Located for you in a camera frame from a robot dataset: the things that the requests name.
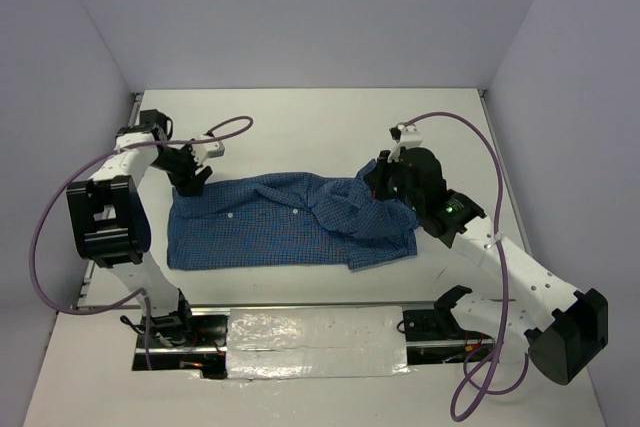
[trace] white bracket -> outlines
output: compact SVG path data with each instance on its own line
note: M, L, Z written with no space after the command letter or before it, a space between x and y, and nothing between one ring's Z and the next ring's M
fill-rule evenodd
M395 147L391 150L388 158L389 162L398 161L400 151L403 147L413 149L422 145L422 136L415 125L398 124L396 128L400 131L400 140L398 140Z

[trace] white table surface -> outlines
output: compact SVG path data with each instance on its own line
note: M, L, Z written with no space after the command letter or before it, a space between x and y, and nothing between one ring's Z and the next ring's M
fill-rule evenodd
M195 136L234 115L255 117L254 129L227 141L225 157L212 162L217 171L212 181L293 170L351 176L391 145L391 125L425 111L465 115L488 134L471 89L151 91L143 108L173 117L176 138ZM492 211L495 176L473 134L451 120L420 128L425 146L442 160L450 186ZM458 283L499 296L498 286L424 233L418 234L417 258L359 273L345 266L170 271L163 262L169 183L151 170L140 192L153 228L152 252L193 304L424 301ZM520 243L505 200L502 230ZM85 305L110 303L124 293L98 269ZM462 378L460 365L420 366L383 378L253 382L204 380L186 371L132 372L135 335L119 322L120 313L58 316L27 427L455 425L449 402ZM521 353L506 349L494 388L510 385L521 367ZM471 389L465 391L460 409L472 395ZM488 397L469 422L477 427L605 425L586 371L560 387L535 368L516 392Z
M456 425L449 403L460 365L420 366L394 377L253 382L204 380L193 371L132 372L135 334L119 315L58 317L26 427ZM495 388L513 382L521 367L521 358L507 353ZM472 394L462 395L460 409ZM561 387L535 368L514 393L486 398L467 423L605 426L586 371Z
M389 127L429 111L463 115L490 136L474 89L147 91L141 109L158 109L172 117L174 139L195 137L236 115L254 117L253 129L225 141L225 156L210 161L215 172L210 182L286 171L352 177L380 150L391 148ZM230 126L228 131L237 127ZM423 146L442 162L448 185L493 215L496 175L475 134L452 119L441 118L420 122L419 129ZM195 306L433 301L458 284L487 296L501 296L499 285L422 230L417 231L417 257L363 272L350 272L343 265L170 270L166 250L172 200L166 174L149 169L139 192L152 227L151 252L167 278ZM501 230L522 245L508 195L502 212ZM106 305L124 295L119 280L106 269L94 269L82 305Z

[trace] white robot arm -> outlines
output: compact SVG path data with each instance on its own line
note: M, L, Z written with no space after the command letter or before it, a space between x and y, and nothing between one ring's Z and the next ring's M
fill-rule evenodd
M595 289L580 292L558 278L510 239L494 235L492 220L466 195L447 189L440 162L421 148L415 125L391 130L396 141L365 176L373 195L411 207L430 235L502 283L497 242L507 261L510 297L505 341L519 346L552 381L566 385L608 342L608 305ZM458 286L436 310L463 330L497 337L501 304Z
M80 256L108 269L130 293L145 289L152 309L152 335L164 345L182 345L191 330L191 309L149 252L151 229L137 187L147 169L155 167L167 172L180 195L200 195L212 173L203 163L222 156L224 145L211 141L180 149L151 145L128 150L133 144L168 140L170 123L158 111L141 112L139 125L118 132L115 150L119 153L89 180L72 183L67 202ZM145 303L138 301L146 315Z

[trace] wire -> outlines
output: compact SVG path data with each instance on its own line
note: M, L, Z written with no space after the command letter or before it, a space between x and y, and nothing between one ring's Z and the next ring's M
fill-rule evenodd
M135 144L130 144L128 145L125 149L122 150L133 150L133 149L138 149L141 147L151 147L151 146L161 146L161 145L197 145L197 144L206 144L209 142L218 142L218 141L222 141L222 140L226 140L226 139L230 139L232 137L235 137L237 135L240 135L244 132L246 132L247 130L249 130L251 128L251 126L253 125L253 119L249 116L241 116L241 117L236 117L235 119L237 120L241 120L241 119L248 119L249 120L249 124L245 127L243 127L242 129L238 129L235 132L231 132L230 134L225 134L225 135L221 135L220 137L216 137L216 138L211 138L211 139L202 139L202 140L156 140L156 141L149 141L149 142L137 142ZM214 130L222 127L223 125L227 125L229 124L233 119L229 119L228 121L222 122L218 125L216 125L215 127L213 127L212 129L209 129L208 132L213 132ZM58 199L60 198L60 196L63 194L63 192L66 190L66 188L74 181L76 180L81 174L83 174L85 171L87 171L88 169L90 169L91 167L93 167L94 165L103 162L104 160L108 159L109 157L111 157L112 155L116 155L120 153L120 151L118 150L111 150L109 152L105 152L102 155L99 155L98 157L96 157L95 159L87 162L86 164L84 164L82 167L80 167L78 170L76 170L73 174L71 174L61 185L60 187L58 187L56 189L56 191L54 192L53 196L49 199L49 201L47 202L47 204L45 205L42 214L40 215L40 218L38 219L38 222L36 223L36 227L33 231L33 236L31 237L31 243L29 245L29 275L31 277L31 285L33 286L33 290L36 292L36 294L38 295L38 297L40 298L40 300L42 302L44 302L45 305L47 305L49 308L53 309L53 310L57 310L58 312L62 312L63 314L67 314L67 315L97 315L97 314L102 314L104 312L108 312L110 310L113 309L117 309L118 307L121 307L122 305L126 304L127 302L129 302L130 300L138 297L138 296L142 296L143 298L143 302L144 302L144 306L145 306L145 334L144 334L144 348L145 348L145 358L147 361L147 369L152 370L151 369L151 356L149 354L149 340L150 340L150 332L151 332L151 318L150 318L150 313L151 313L151 301L149 300L149 297L147 296L147 292L144 289L137 289L134 292L131 292L129 295L127 295L126 297L124 297L123 299L118 300L117 302L114 302L113 304L109 304L105 307L99 307L97 309L91 309L91 310L77 310L77 309L73 309L70 307L65 307L64 305L60 305L58 303L56 303L55 301L53 301L42 289L42 286L40 285L40 281L38 279L38 272L36 269L36 251L38 248L38 240L40 239L40 234L42 233L42 228L44 226L45 221L47 220L47 217L49 217L49 214L51 213L51 209L53 208L53 206L55 205L55 203L58 201Z
M502 199L504 197L504 181L503 181L502 169L500 167L500 161L498 160L498 156L493 150L491 143L489 142L487 137L482 132L480 132L480 130L475 125L473 125L464 117L461 117L460 115L457 115L457 114L453 114L451 112L430 112L428 114L419 115L418 117L415 117L407 122L404 122L404 125L412 125L420 120L428 119L431 117L449 117L451 119L455 119L459 122L462 122L480 138L482 143L485 145L485 147L489 151L489 154L491 155L491 160L493 160L493 165L496 169L496 175L498 177L498 195L496 199L495 213L493 215L493 233L494 235L496 235L500 230L500 213L502 211ZM476 365L473 369L471 369L471 372L465 373L465 376L460 382L460 385L458 385L455 392L453 393L453 397L451 399L451 406L449 410L450 410L451 418L456 422L462 422L463 420L468 419L469 416L473 412L475 412L475 410L478 408L478 406L482 402L482 399L484 399L485 395L489 393L489 390L490 390L489 387L491 386L491 382L493 381L493 377L496 373L496 369L498 368L500 353L502 352L502 346L504 344L504 338L505 338L505 333L507 329L507 316L509 314L509 272L507 270L507 259L504 253L504 248L502 246L502 242L500 241L500 239L496 240L495 246L498 250L498 256L500 258L500 270L502 272L502 313L500 316L500 326L498 328L498 336L495 339L493 350L481 362L479 362L478 365ZM473 376L482 368L482 366L489 361L491 362L489 365L489 371L487 372L487 375L484 378L482 385L479 387L478 393L476 394L475 398L473 399L469 407L467 407L467 409L462 414L458 415L456 413L456 406L457 406L460 394L462 393L462 390L468 383L472 381Z
M234 132L234 136L245 133L247 130L249 130L253 126L253 118L252 117L250 117L248 115L239 115L237 117L232 117L230 119L227 119L224 122L220 122L218 125L214 125L209 130L207 130L206 134L210 135L211 137L213 137L213 133L216 130L218 130L221 127L224 127L225 125L231 124L232 122L237 122L238 120L246 120L248 123L243 128L238 129L237 131L235 131ZM216 140L224 140L224 139L221 138L221 137L218 137Z
M193 334L193 344L191 344L191 348L187 351L186 354L184 354L182 357L180 357L180 360L178 360L178 363L182 362L187 355L189 355L191 352L193 352L194 347L196 346L196 344L198 343L198 332L195 332Z
M469 370L469 362L471 361L471 358L476 353L478 353L479 351L486 350L489 347L490 347L489 345L483 345L483 346L477 347L477 348L473 349L471 352L469 352L469 354L464 359L464 363L462 364L462 370L464 371L464 375L466 375L466 376L469 375L469 371L468 370ZM485 357L484 359L482 359L480 361L480 364L481 364L480 366L481 367L488 362L488 360L486 360L487 357ZM509 394L509 393L513 392L518 387L520 387L522 382L524 382L524 379L527 376L527 372L528 371L529 371L529 356L527 354L525 354L524 355L524 367L522 368L522 373L520 374L520 377L518 377L518 380L516 380L511 387L507 387L506 389L503 389L503 390L487 390L487 394L489 394L489 395L505 395L505 394ZM481 386L476 384L473 379L469 379L469 383L471 385L473 385L476 389L480 390Z

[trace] gray wall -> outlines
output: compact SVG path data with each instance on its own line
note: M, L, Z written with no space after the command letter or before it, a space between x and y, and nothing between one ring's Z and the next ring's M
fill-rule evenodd
M133 89L487 86L532 0L83 0Z
M639 32L640 0L535 0L488 98L534 254L609 299L609 427L640 419Z
M0 0L0 423L22 425L54 313L31 291L27 248L47 198L80 162L112 145L128 88L79 0ZM56 299L77 298L64 204L39 264Z

